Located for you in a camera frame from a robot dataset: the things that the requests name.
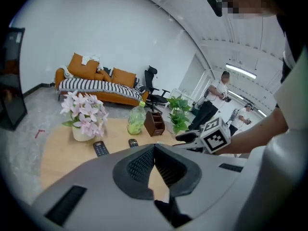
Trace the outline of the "oval wooden coffee table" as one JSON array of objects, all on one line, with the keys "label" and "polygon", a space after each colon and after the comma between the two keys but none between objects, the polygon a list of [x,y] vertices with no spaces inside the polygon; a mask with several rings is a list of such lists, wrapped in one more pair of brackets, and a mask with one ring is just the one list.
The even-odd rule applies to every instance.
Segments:
[{"label": "oval wooden coffee table", "polygon": [[47,138],[41,161],[40,179],[43,189],[48,188],[65,174],[79,165],[96,158],[93,143],[103,141],[110,154],[129,147],[128,140],[136,139],[138,145],[162,143],[177,144],[175,137],[165,130],[160,136],[151,137],[146,128],[138,135],[130,135],[127,131],[127,120],[110,118],[107,122],[107,132],[103,137],[95,137],[90,141],[78,142],[73,137],[70,127],[57,127]]}]

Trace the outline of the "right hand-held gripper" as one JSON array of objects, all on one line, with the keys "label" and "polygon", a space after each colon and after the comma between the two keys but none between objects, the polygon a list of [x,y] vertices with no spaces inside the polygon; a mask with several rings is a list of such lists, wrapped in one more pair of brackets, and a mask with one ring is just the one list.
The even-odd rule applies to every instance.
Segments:
[{"label": "right hand-held gripper", "polygon": [[175,137],[177,141],[184,141],[184,149],[214,154],[231,142],[231,134],[227,124],[221,117],[204,124],[199,130],[188,130]]}]

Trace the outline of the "white spotted cloth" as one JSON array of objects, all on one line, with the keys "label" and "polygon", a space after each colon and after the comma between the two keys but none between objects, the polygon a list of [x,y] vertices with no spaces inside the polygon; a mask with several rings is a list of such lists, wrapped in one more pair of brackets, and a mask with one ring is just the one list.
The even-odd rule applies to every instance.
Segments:
[{"label": "white spotted cloth", "polygon": [[96,55],[92,55],[92,56],[83,56],[83,57],[82,57],[81,64],[82,64],[82,65],[86,65],[89,61],[95,61],[95,62],[97,62],[98,64],[100,64],[100,58],[99,58],[99,56],[96,56]]}]

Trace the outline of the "person's right forearm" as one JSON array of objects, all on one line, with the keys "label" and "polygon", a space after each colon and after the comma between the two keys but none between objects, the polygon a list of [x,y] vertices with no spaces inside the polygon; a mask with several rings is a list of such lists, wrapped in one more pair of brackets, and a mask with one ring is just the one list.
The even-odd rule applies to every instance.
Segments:
[{"label": "person's right forearm", "polygon": [[231,137],[231,143],[215,152],[221,154],[246,154],[259,146],[265,146],[275,136],[285,133],[288,125],[279,107],[250,129]]}]

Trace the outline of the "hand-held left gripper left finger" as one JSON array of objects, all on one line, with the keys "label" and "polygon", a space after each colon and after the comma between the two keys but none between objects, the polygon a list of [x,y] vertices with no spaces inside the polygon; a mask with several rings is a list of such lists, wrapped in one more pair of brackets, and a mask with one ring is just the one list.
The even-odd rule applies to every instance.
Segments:
[{"label": "hand-held left gripper left finger", "polygon": [[44,190],[33,208],[63,231],[168,231],[148,179],[138,182],[129,173],[129,163],[138,159],[152,168],[154,145],[81,164]]}]

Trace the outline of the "white cabinet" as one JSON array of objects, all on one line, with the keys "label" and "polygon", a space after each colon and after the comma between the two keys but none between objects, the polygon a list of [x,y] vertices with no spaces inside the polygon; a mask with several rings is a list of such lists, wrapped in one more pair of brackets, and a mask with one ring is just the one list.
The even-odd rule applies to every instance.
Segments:
[{"label": "white cabinet", "polygon": [[184,100],[187,100],[188,101],[188,105],[189,106],[192,106],[193,105],[193,102],[194,102],[194,99],[191,98],[190,95],[186,94],[185,92],[182,92],[178,89],[173,89],[172,92],[170,93],[171,96],[174,96],[174,97],[179,97],[181,96],[182,99]]}]

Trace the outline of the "green leafy potted plant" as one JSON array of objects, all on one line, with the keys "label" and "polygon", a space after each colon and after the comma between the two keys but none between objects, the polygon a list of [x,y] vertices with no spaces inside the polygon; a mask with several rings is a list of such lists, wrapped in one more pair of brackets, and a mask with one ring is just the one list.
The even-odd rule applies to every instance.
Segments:
[{"label": "green leafy potted plant", "polygon": [[188,101],[182,99],[182,96],[171,96],[167,98],[169,102],[169,108],[171,112],[169,113],[169,118],[173,127],[173,133],[177,135],[180,131],[188,130],[187,122],[189,119],[187,117],[187,112],[190,111],[191,107],[188,105]]}]

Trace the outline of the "person's black clothing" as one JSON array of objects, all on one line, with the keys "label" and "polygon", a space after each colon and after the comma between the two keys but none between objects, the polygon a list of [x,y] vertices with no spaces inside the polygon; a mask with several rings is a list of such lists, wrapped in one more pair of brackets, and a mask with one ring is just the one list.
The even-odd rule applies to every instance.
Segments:
[{"label": "person's black clothing", "polygon": [[284,82],[298,61],[303,48],[308,47],[308,23],[303,16],[287,13],[281,8],[277,8],[276,18],[285,38],[281,78],[281,82]]}]

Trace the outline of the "large orange cushion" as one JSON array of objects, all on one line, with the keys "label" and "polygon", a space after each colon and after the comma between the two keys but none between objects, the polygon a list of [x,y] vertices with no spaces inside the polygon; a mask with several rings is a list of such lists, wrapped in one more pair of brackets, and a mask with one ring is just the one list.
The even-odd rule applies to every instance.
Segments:
[{"label": "large orange cushion", "polygon": [[114,68],[112,73],[112,82],[133,88],[135,77],[136,74],[134,73]]},{"label": "large orange cushion", "polygon": [[99,63],[94,60],[89,60],[85,65],[82,64],[83,56],[74,53],[67,67],[68,71],[82,79],[94,79]]}]

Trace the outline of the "small orange cushion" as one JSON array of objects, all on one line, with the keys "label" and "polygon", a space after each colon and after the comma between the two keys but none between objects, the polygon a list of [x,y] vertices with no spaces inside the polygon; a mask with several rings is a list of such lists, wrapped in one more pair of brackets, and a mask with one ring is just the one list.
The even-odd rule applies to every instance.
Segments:
[{"label": "small orange cushion", "polygon": [[95,73],[94,79],[99,81],[112,82],[111,77],[104,70],[99,70],[97,73]]}]

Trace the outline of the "cream knit throw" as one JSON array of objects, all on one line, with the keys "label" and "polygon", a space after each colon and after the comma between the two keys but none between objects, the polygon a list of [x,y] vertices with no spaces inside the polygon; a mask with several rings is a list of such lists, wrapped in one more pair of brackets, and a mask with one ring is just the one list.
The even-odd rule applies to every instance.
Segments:
[{"label": "cream knit throw", "polygon": [[65,77],[66,79],[68,79],[68,78],[74,78],[74,75],[71,74],[71,73],[68,71],[68,68],[67,68],[66,65],[59,66],[59,69],[62,69],[62,70],[63,70],[63,72],[64,72],[64,77]]}]

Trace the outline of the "brown wooden organizer box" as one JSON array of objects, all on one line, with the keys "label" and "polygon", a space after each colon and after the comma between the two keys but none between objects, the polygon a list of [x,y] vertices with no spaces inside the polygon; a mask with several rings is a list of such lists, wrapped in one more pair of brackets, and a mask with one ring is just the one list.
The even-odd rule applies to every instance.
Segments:
[{"label": "brown wooden organizer box", "polygon": [[165,131],[165,123],[159,112],[148,111],[144,126],[151,137],[162,135]]}]

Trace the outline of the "black television on stand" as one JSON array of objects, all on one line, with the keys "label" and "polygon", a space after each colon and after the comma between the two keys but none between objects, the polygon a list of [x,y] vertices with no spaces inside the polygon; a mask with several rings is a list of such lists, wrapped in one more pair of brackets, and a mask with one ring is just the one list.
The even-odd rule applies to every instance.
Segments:
[{"label": "black television on stand", "polygon": [[20,77],[24,33],[24,28],[8,28],[0,47],[0,126],[12,131],[27,115]]}]

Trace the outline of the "black office chair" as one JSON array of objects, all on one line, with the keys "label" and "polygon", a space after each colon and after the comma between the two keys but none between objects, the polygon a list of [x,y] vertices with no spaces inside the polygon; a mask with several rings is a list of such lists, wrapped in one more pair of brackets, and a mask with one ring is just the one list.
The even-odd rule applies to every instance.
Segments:
[{"label": "black office chair", "polygon": [[145,107],[148,107],[152,110],[152,112],[157,111],[160,114],[162,114],[162,111],[160,111],[156,106],[158,104],[166,104],[168,101],[164,95],[166,93],[170,93],[170,91],[162,89],[163,93],[161,95],[154,94],[154,91],[159,91],[159,89],[155,88],[153,86],[153,79],[155,75],[157,74],[157,69],[149,66],[147,70],[144,71],[145,75],[145,86],[149,90],[149,95],[147,97],[146,105]]}]

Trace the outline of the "black white striped blanket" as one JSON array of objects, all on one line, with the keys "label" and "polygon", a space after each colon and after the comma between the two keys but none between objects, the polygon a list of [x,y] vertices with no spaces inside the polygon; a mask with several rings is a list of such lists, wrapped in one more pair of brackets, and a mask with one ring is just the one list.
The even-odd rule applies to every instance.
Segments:
[{"label": "black white striped blanket", "polygon": [[142,95],[138,89],[101,80],[68,78],[62,80],[57,87],[57,92],[59,94],[62,92],[74,92],[75,90],[85,93],[107,92],[139,101],[142,99]]}]

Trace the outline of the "long black remote control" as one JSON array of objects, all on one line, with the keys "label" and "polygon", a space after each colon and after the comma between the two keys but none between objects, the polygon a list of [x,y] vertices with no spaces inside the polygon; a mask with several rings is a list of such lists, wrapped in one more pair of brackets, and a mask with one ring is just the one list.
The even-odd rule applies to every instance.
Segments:
[{"label": "long black remote control", "polygon": [[93,144],[94,151],[97,157],[108,155],[109,151],[107,150],[103,141],[97,141]]}]

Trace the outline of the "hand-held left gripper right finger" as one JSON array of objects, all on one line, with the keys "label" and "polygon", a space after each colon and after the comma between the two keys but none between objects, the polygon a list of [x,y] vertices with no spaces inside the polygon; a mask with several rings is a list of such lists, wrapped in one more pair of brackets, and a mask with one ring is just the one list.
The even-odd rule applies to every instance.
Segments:
[{"label": "hand-held left gripper right finger", "polygon": [[245,162],[156,144],[154,165],[169,202],[154,201],[156,228],[234,228],[244,199],[234,184]]}]

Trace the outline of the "orange sofa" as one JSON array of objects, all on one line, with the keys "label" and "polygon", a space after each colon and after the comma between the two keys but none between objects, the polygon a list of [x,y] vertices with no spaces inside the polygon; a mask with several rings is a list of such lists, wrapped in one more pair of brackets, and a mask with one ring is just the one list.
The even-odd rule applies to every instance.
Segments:
[{"label": "orange sofa", "polygon": [[[99,70],[103,70],[103,65],[101,63],[98,65],[96,72],[98,72]],[[64,79],[65,79],[65,77],[64,77],[63,70],[58,68],[56,70],[56,73],[55,73],[56,90],[57,90],[59,83]],[[90,92],[90,93],[79,92],[79,91],[77,91],[77,92],[81,93],[83,95],[84,94],[95,95],[98,98],[98,100],[100,100],[102,102],[119,103],[119,104],[131,105],[131,106],[137,106],[140,101],[145,102],[147,100],[148,95],[149,95],[149,92],[146,91],[144,94],[141,94],[142,99],[139,101],[139,100],[134,100],[134,99],[128,98],[128,97],[123,97],[123,96],[118,95],[118,94],[112,94],[112,93],[107,93],[107,92]],[[65,95],[67,93],[68,92],[62,92],[59,95]]]}]

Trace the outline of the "green drink bottle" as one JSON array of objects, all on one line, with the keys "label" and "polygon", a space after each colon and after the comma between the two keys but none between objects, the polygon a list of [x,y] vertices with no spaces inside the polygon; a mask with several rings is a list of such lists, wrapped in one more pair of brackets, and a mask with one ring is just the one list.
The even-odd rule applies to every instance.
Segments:
[{"label": "green drink bottle", "polygon": [[145,102],[140,101],[139,105],[134,107],[128,118],[127,130],[131,135],[137,135],[141,132],[146,119]]}]

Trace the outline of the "pink flowers in pot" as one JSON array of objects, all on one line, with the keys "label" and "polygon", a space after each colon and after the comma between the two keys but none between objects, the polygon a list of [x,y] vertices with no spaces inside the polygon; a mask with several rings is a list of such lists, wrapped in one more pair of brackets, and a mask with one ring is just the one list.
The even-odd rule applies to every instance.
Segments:
[{"label": "pink flowers in pot", "polygon": [[63,125],[72,128],[76,141],[89,141],[106,133],[108,113],[103,102],[95,95],[68,92],[64,95],[61,107],[60,113],[69,117]]}]

